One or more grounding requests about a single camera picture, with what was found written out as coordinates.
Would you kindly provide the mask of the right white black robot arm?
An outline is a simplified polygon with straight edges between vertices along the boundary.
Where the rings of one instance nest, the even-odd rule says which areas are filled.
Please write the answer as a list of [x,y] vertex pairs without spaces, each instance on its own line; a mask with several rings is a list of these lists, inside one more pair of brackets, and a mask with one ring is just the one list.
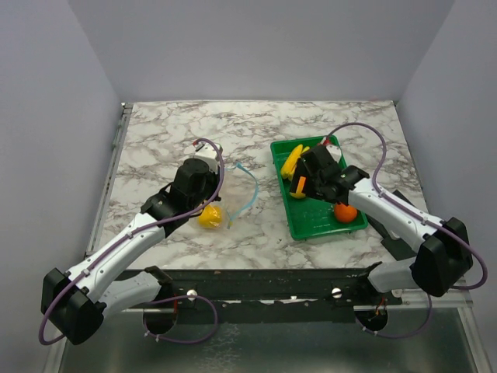
[[392,290],[420,288],[441,297],[472,267],[465,225],[456,218],[442,221],[420,211],[374,184],[356,166],[342,168],[328,147],[317,145],[297,160],[292,192],[330,204],[353,206],[403,240],[415,256],[380,263],[356,286],[358,298],[373,304]]

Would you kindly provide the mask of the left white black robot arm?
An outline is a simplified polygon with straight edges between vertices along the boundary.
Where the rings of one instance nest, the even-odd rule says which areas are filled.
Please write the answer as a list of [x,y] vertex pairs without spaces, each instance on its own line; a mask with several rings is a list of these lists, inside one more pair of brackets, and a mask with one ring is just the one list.
[[61,337],[79,345],[93,336],[109,316],[140,304],[160,307],[197,300],[194,291],[176,292],[172,278],[157,267],[135,276],[119,276],[141,254],[218,199],[224,181],[219,155],[194,156],[177,169],[174,180],[149,197],[132,221],[103,248],[66,271],[54,268],[43,279],[39,341],[51,322]]

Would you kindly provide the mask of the orange fruit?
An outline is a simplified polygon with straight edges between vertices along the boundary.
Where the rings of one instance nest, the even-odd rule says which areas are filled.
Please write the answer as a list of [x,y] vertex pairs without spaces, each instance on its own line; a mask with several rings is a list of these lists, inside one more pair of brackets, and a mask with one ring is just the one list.
[[358,210],[351,205],[337,203],[333,208],[333,213],[338,222],[349,224],[356,219]]

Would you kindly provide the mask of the clear zip bag teal zipper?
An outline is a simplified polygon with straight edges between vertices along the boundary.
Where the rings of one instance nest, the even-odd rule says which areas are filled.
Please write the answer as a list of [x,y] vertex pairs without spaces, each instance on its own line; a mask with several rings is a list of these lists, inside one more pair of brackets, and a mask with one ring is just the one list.
[[259,182],[256,177],[240,162],[224,169],[224,182],[221,187],[219,201],[210,203],[222,209],[224,220],[220,228],[202,228],[197,222],[200,213],[193,216],[193,224],[197,228],[208,230],[230,229],[235,220],[240,218],[254,203],[259,193]]

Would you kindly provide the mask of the yellow lemon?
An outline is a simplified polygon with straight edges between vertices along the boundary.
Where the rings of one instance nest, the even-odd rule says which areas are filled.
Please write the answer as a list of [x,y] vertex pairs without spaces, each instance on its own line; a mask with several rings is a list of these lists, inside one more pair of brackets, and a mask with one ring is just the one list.
[[197,222],[200,227],[215,229],[220,228],[224,220],[224,214],[220,207],[213,206],[211,204],[207,205],[200,216],[197,218]]

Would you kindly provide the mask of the green plastic tray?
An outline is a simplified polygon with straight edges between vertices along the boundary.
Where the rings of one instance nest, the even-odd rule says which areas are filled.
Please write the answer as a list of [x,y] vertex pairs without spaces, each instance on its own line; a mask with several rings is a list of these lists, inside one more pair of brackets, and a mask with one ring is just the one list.
[[368,226],[366,215],[359,211],[350,223],[337,221],[332,204],[310,198],[295,199],[290,195],[290,181],[284,180],[280,169],[291,151],[298,145],[314,147],[323,136],[274,141],[270,145],[273,164],[276,168],[280,192],[283,198],[290,235],[295,240],[314,239],[327,235],[349,233]]

